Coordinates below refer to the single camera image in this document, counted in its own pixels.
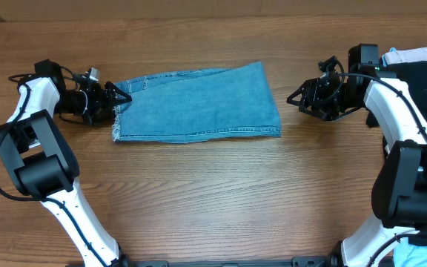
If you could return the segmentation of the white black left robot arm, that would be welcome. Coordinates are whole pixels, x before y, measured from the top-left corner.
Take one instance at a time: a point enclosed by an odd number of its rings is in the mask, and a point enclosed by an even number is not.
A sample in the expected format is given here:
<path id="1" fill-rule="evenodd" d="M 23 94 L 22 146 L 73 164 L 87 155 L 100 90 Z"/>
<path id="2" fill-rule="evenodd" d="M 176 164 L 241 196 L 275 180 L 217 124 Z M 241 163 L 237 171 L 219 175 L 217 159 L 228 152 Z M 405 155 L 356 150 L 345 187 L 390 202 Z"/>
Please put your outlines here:
<path id="1" fill-rule="evenodd" d="M 62 225 L 84 266 L 133 266 L 88 204 L 76 157 L 53 121 L 64 79 L 19 74 L 19 101 L 0 125 L 0 194 L 13 201 L 39 202 Z"/>

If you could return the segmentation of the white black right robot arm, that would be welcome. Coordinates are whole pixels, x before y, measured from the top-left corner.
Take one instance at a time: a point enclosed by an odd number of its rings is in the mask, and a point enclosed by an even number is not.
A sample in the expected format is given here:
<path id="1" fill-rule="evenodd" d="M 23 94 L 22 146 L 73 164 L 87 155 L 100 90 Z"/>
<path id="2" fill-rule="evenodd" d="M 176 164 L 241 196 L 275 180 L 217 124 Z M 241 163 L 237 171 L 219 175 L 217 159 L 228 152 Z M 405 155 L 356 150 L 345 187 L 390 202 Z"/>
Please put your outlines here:
<path id="1" fill-rule="evenodd" d="M 385 162 L 371 192 L 371 216 L 327 256 L 294 257 L 293 266 L 394 266 L 395 249 L 427 248 L 427 60 L 399 64 L 353 56 L 319 65 L 287 99 L 325 121 L 361 108 L 383 132 Z"/>

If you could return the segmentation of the light blue denim jeans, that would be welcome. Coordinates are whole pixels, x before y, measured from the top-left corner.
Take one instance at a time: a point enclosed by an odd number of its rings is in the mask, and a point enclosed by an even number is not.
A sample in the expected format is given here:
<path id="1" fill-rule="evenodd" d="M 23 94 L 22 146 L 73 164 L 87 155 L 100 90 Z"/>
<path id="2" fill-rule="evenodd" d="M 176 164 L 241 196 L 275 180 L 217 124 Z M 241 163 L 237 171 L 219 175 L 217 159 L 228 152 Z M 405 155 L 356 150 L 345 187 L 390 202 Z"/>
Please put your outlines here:
<path id="1" fill-rule="evenodd" d="M 131 97 L 114 109 L 114 142 L 192 143 L 281 135 L 261 62 L 156 73 L 120 81 Z"/>

